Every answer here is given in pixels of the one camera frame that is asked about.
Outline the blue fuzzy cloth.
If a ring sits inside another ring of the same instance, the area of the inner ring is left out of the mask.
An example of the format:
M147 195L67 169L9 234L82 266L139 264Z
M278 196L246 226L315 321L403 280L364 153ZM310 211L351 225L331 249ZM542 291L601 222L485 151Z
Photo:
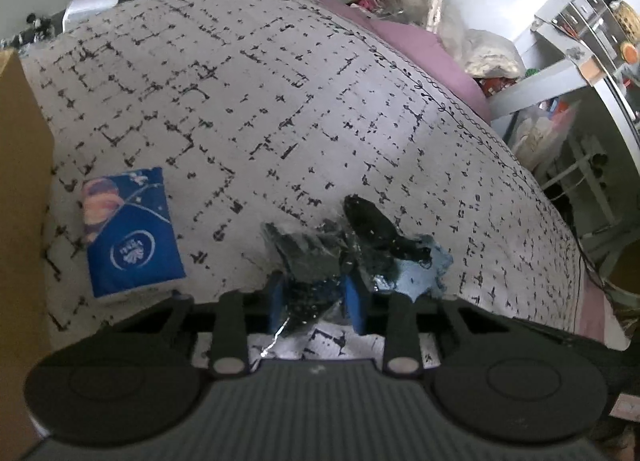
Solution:
M375 251L367 266L373 291L398 292L416 301L422 295L440 299L444 276L454 262L432 236L398 238L387 250Z

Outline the black item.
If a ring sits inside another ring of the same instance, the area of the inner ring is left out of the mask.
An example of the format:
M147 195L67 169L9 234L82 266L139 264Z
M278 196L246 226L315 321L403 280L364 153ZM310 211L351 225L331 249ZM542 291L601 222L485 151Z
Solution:
M330 220L317 227L266 223L262 236L283 278L277 327L259 357L299 359L321 322L342 317L345 230Z

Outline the blue tissue pack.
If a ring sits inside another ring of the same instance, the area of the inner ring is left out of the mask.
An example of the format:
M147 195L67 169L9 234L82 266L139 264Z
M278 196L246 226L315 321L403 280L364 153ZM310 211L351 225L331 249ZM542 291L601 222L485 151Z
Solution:
M159 166L85 182L82 217L96 299L186 278Z

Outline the patterned bed cover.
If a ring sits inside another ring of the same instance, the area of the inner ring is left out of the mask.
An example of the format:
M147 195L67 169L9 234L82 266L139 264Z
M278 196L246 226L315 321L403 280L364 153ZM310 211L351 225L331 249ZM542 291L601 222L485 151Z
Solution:
M611 305L535 178L446 86L316 0L134 0L22 59L55 140L44 226L64 347L155 303L99 302L81 187L158 166L198 302L259 288L262 225L311 229L344 197L452 256L447 291L624 349Z

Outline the cardboard box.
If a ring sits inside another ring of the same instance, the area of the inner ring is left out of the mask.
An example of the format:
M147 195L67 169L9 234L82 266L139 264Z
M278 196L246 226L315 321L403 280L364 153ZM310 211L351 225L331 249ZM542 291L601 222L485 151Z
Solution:
M42 225L54 140L17 51L1 53L1 458L38 441L23 397L30 368L47 356Z

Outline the pink pillow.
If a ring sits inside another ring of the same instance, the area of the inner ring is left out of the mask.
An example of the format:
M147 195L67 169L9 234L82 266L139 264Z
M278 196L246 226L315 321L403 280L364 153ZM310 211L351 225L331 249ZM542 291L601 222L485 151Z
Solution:
M414 25L368 16L357 7L350 7L335 0L318 1L332 13L374 33L433 79L445 85L484 122L490 123L490 109L483 91L445 51L438 36Z

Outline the white side table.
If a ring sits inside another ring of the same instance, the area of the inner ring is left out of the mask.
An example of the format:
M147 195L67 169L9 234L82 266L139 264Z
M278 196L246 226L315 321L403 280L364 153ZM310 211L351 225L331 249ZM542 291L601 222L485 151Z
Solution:
M639 134L625 94L614 80L596 29L612 17L603 0L548 0L514 41L524 62L539 69L489 99L491 120L510 116L546 99L592 88L616 126L632 163L639 164Z

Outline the woven basket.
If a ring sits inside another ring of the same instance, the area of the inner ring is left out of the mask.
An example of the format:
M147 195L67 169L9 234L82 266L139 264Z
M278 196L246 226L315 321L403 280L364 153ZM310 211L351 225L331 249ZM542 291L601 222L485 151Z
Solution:
M639 14L625 1L618 1L613 6L612 12L628 40L636 44L640 40Z

